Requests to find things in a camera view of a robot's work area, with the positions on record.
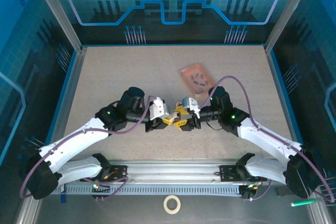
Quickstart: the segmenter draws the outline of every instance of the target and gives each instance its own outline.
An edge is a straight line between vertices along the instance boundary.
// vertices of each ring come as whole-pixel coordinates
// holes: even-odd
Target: masking tape roll
[[[168,208],[168,206],[167,206],[167,202],[168,202],[168,200],[170,200],[170,199],[175,199],[176,202],[177,202],[177,206],[176,206],[176,208],[173,209],[173,210],[170,210],[170,209]],[[163,202],[163,208],[164,208],[164,210],[165,210],[168,214],[171,214],[171,215],[176,214],[176,213],[180,210],[180,208],[181,208],[181,202],[180,202],[180,199],[177,198],[175,195],[169,195],[169,196],[167,196],[167,197],[164,199],[164,202]]]

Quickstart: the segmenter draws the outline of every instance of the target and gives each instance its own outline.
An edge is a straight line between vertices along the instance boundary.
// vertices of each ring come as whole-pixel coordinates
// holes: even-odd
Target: black bracket
[[[215,172],[215,175],[221,177],[220,182],[240,182],[240,181],[261,182],[267,180],[266,178],[252,177],[252,176],[242,178],[237,172],[236,165],[220,165],[219,172]]]

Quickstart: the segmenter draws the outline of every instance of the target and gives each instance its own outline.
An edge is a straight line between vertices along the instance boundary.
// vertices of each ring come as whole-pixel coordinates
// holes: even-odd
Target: purple cable
[[[271,184],[272,184],[272,180],[270,179],[270,180],[269,180],[269,184],[268,184],[266,190],[265,190],[261,195],[259,195],[258,197],[254,197],[254,198],[252,198],[252,199],[243,199],[243,201],[255,201],[255,200],[257,200],[257,199],[260,199],[260,198],[263,197],[263,196],[268,192],[268,190],[271,188]]]
[[[216,88],[218,87],[218,85],[225,79],[234,79],[236,82],[238,82],[238,84],[240,85],[240,87],[242,88],[245,98],[246,98],[246,102],[247,102],[247,107],[248,107],[248,113],[250,115],[250,119],[252,121],[252,124],[258,129],[258,124],[254,121],[253,117],[252,117],[252,111],[251,111],[251,104],[250,104],[250,100],[248,98],[246,89],[244,88],[243,84],[234,76],[224,76],[223,78],[221,78],[216,85],[214,86],[213,90],[211,91],[211,93],[209,94],[209,97],[206,99],[206,101],[200,106],[200,109],[203,108],[210,100],[210,98],[212,97],[212,95],[214,94],[214,92],[216,91]],[[315,167],[315,165],[312,163],[312,161],[310,161],[305,154],[303,154],[302,152],[300,152],[298,149],[296,149],[295,147],[289,145],[286,141],[282,140],[281,138],[273,135],[272,133],[264,130],[263,128],[259,128],[259,130],[267,135],[269,135],[270,137],[273,137],[275,140],[278,140],[280,143],[286,145],[288,148],[291,148],[292,150],[294,150],[296,153],[298,153],[307,163],[308,165],[314,170],[314,172],[317,174],[317,176],[320,178],[320,180],[322,181],[323,185],[325,186],[326,190],[328,191],[328,194],[330,196],[330,199],[327,199],[325,196],[319,194],[320,196],[322,196],[325,200],[329,201],[329,202],[335,202],[335,197],[327,183],[327,181],[323,178],[322,174],[320,173],[320,171]]]
[[[124,183],[122,183],[122,185],[120,187],[118,187],[118,189],[115,190],[111,195],[101,198],[101,200],[104,200],[104,199],[107,199],[107,198],[111,198],[112,196],[114,196],[115,194],[117,194],[126,185],[126,183],[128,181],[128,176],[125,176],[125,177],[122,177],[122,178],[118,178],[118,179],[113,180],[113,181],[111,181],[109,183],[95,182],[95,181],[90,180],[88,178],[84,178],[84,180],[87,181],[87,182],[93,183],[93,184],[101,185],[101,186],[109,186],[111,184],[114,184],[115,182],[119,182],[119,181],[125,180]]]
[[[90,132],[90,131],[99,131],[99,132],[105,132],[105,133],[109,133],[109,134],[115,134],[115,135],[122,135],[122,134],[126,134],[126,133],[129,133],[131,131],[133,131],[136,127],[139,126],[139,124],[142,122],[142,120],[145,118],[146,114],[147,114],[147,111],[149,109],[149,104],[150,104],[150,101],[151,99],[155,100],[156,98],[153,97],[153,96],[148,96],[148,99],[147,99],[147,104],[145,106],[145,110],[142,114],[142,116],[140,117],[139,121],[136,122],[135,125],[133,125],[132,127],[130,127],[128,130],[125,130],[125,131],[122,131],[122,132],[115,132],[115,131],[107,131],[107,130],[102,130],[102,129],[85,129],[83,131],[77,131],[75,132],[74,134],[72,135],[69,135],[67,136],[66,138],[64,138],[61,142],[59,142],[57,145],[55,145],[52,149],[49,150],[49,152],[44,155],[33,167],[32,169],[29,171],[29,173],[27,174],[25,180],[23,181],[22,183],[22,186],[20,188],[20,198],[21,199],[25,199],[25,198],[28,198],[31,196],[31,194],[28,194],[28,195],[24,195],[24,192],[25,192],[25,189],[26,189],[26,186],[27,186],[27,183],[30,179],[30,177],[32,176],[32,174],[34,173],[34,171],[36,170],[36,168],[47,158],[49,157],[55,150],[57,150],[58,147],[60,147],[61,145],[63,145],[63,143],[65,143],[66,141],[72,139],[73,137],[75,136],[78,136],[79,134],[85,134],[87,132]]]

